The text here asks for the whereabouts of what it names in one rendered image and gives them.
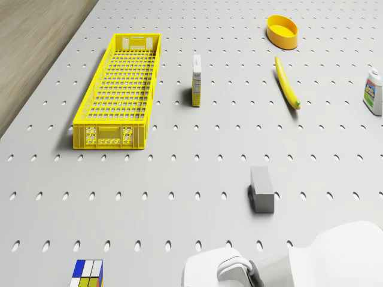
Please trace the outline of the small white bottle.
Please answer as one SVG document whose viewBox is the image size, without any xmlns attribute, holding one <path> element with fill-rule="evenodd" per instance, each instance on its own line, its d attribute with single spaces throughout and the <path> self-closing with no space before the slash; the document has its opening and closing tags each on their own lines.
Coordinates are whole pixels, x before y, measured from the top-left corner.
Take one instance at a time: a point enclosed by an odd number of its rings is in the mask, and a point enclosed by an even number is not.
<svg viewBox="0 0 383 287">
<path fill-rule="evenodd" d="M 364 87 L 363 102 L 374 115 L 383 115 L 383 79 L 377 69 L 372 68 Z"/>
</svg>

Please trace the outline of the yellow basket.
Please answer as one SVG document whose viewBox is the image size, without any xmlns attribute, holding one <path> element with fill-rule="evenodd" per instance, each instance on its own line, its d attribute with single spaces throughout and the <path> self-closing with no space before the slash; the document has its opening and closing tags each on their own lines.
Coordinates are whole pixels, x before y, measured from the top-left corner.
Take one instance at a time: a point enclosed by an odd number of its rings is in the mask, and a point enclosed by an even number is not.
<svg viewBox="0 0 383 287">
<path fill-rule="evenodd" d="M 161 55 L 159 33 L 116 33 L 73 120 L 75 149 L 144 149 Z"/>
</svg>

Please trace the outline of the grey cube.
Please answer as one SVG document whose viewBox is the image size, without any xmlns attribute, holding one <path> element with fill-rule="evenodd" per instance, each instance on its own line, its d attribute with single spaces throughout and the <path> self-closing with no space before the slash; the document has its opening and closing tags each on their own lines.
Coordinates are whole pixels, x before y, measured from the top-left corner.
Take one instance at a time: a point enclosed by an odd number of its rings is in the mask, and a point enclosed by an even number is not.
<svg viewBox="0 0 383 287">
<path fill-rule="evenodd" d="M 253 166 L 250 168 L 250 172 L 250 190 L 254 211 L 256 213 L 274 213 L 274 190 L 268 168 L 266 166 Z"/>
</svg>

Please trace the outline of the banana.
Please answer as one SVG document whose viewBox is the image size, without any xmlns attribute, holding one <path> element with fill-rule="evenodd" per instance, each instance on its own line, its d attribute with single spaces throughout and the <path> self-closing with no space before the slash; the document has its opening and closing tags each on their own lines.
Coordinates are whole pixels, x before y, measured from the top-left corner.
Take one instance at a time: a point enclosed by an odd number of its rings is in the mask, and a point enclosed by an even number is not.
<svg viewBox="0 0 383 287">
<path fill-rule="evenodd" d="M 278 57 L 275 57 L 275 67 L 278 81 L 282 87 L 285 98 L 287 99 L 292 108 L 294 108 L 295 110 L 299 110 L 300 100 L 297 98 L 293 89 L 291 88 L 283 65 Z"/>
</svg>

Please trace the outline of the yellow bowl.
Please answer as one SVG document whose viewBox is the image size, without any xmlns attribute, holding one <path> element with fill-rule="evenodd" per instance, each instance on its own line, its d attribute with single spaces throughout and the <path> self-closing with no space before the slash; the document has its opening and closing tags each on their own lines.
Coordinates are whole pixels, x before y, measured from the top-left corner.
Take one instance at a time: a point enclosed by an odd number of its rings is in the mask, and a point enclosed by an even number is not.
<svg viewBox="0 0 383 287">
<path fill-rule="evenodd" d="M 293 50 L 298 46 L 298 28 L 291 19 L 272 15 L 266 24 L 267 37 L 274 45 L 284 50 Z"/>
</svg>

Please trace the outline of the yellow and white carton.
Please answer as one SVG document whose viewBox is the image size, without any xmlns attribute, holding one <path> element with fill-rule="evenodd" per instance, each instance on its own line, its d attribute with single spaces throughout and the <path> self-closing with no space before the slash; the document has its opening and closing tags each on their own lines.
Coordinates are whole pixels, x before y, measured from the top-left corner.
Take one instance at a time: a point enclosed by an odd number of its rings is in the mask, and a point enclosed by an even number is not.
<svg viewBox="0 0 383 287">
<path fill-rule="evenodd" d="M 193 56 L 192 106 L 200 107 L 202 61 L 201 56 Z"/>
</svg>

